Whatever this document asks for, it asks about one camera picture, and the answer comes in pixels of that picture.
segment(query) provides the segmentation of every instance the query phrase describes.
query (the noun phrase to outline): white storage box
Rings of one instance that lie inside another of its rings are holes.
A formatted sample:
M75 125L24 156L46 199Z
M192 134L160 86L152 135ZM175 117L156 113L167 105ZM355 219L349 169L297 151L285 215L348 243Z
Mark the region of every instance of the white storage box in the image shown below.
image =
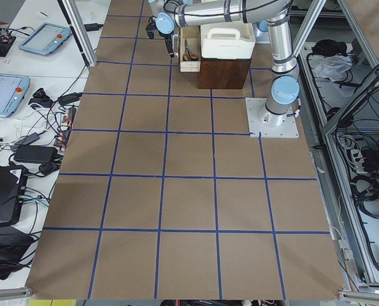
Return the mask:
M255 45L252 24L242 21L201 25L202 57L250 59Z

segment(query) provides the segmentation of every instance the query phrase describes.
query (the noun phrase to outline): scissors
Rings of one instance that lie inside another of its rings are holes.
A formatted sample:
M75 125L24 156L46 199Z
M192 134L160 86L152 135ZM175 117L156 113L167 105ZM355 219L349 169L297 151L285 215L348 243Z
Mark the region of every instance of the scissors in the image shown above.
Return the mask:
M188 41L185 40L185 52L183 53L183 60L186 62L197 61L199 57L196 53L191 53L188 47Z

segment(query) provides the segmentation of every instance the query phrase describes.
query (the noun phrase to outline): white table surface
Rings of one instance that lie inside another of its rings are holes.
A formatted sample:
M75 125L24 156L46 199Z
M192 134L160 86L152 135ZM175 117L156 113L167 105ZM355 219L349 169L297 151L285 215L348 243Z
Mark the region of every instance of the white table surface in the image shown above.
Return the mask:
M57 95L61 94L63 91L65 91L71 83L74 81L74 78L52 78L52 77L31 77L31 84L26 92L24 100L21 102L21 104L18 107L18 110L7 119L0 120L10 120L10 119L22 119L25 115L30 114L32 112L31 107L28 105L29 99L32 97L32 93L36 91L36 89L43 87L45 89L45 92L53 99L57 98ZM72 89L69 92L80 92L83 91L83 88L85 86L86 79L80 78L78 81L76 81L75 85L72 87ZM32 121L27 120L27 126L32 126ZM23 134L26 135L29 130L24 129ZM42 129L33 129L32 131L35 132L41 132ZM46 132L45 134L41 135L41 139L33 143L33 145L43 145L49 143L54 135L52 133ZM12 154L10 150L3 150L0 152L0 165L1 166L7 166L8 165L8 158ZM29 171L36 172L38 170L38 164L22 164L26 166ZM50 174L49 176L45 178L28 178L27 187L31 187L33 189L41 191L43 194L48 196L50 189L52 188L54 182L56 181L58 172L54 172L53 174ZM27 191L27 194L34 195L32 191ZM30 203L26 204L22 207L20 220L19 222L14 225L13 227L23 231L24 233L28 233L29 230L32 227L32 224L34 222L35 218L35 204ZM43 223L45 221L47 213L47 208L39 205L38 206L38 218L36 221L36 225L33 229L33 231L40 231L43 227ZM33 251L35 245L32 245L29 248L29 251ZM0 289L13 289L13 288L20 288L25 285L25 281L27 279L27 276L29 274L28 268L23 268L18 272L11 273L10 276L6 280L0 280Z
M103 24L111 0L77 1L80 16L85 24ZM57 0L26 0L18 15L10 25L12 29L24 26L36 29L42 23L49 22L60 26L68 26L59 8ZM31 29L21 30L32 33ZM101 30L88 32L93 48L97 47ZM0 57L0 72L27 75L30 77L77 77L80 68L84 65L82 56L76 45L75 38L71 36L54 53L38 55L19 50L18 46L26 36L13 32L17 37L6 57Z
M103 24L106 18L108 7L111 0L76 0L80 15L85 23L100 23ZM15 17L11 24L11 28L19 28L23 26L31 26L33 28L39 27L42 23L49 22L66 26L66 21L62 16L57 0L26 0L21 7L18 15ZM25 94L24 100L19 104L17 111L6 119L3 120L4 124L0 128L0 136L5 139L14 138L12 129L12 119L22 120L25 116L32 113L32 109L28 105L28 101L32 94L43 87L45 92L55 100L60 96L72 83L81 72L84 62L78 51L75 40L70 37L63 46L56 52L49 56L42 56L24 52L18 49L19 44L25 40L25 36L15 34L17 40L8 52L7 57L0 58L0 73L13 73L19 75L27 75L31 78L30 86ZM100 31L90 32L89 38L94 48L97 47L100 37ZM79 78L69 92L81 92L87 81L89 72L86 69L84 74ZM38 116L35 114L33 118L23 121L23 126L31 127L36 122ZM22 134L26 135L28 129L23 129ZM54 135L46 132L41 135L41 139L33 143L35 145L47 144ZM0 152L0 165L8 165L8 158L11 155L10 150L3 150ZM23 164L31 172L37 171L38 164ZM28 178L27 186L41 191L43 194L48 195L54 182L56 181L58 172L50 174L45 178ZM20 220L13 227L20 231L28 233L32 227L35 218L35 204L30 203L22 207ZM33 231L40 231L43 227L47 213L47 208L38 206L38 218ZM32 245L25 256L34 250L36 247ZM0 280L0 289L13 289L25 286L26 279L29 275L29 269L23 268L18 272L11 273L6 280ZM26 299L21 300L7 300L0 302L0 305L26 305Z

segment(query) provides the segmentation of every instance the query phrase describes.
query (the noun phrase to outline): black bag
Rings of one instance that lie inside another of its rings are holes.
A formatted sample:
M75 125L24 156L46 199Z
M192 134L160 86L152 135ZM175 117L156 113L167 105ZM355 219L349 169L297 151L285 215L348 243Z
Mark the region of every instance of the black bag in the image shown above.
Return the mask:
M347 44L343 41L320 40L312 47L312 52L325 57L334 56L336 54L347 56Z

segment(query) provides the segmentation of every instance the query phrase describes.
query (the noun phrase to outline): power strip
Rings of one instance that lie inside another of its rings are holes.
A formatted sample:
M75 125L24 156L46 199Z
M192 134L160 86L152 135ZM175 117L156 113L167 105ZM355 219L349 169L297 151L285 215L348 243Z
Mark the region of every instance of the power strip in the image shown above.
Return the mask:
M351 149L350 150L350 157L352 162L355 165L356 173L357 174L367 174L367 171L364 169L364 162L365 159L362 155L362 152L357 149Z

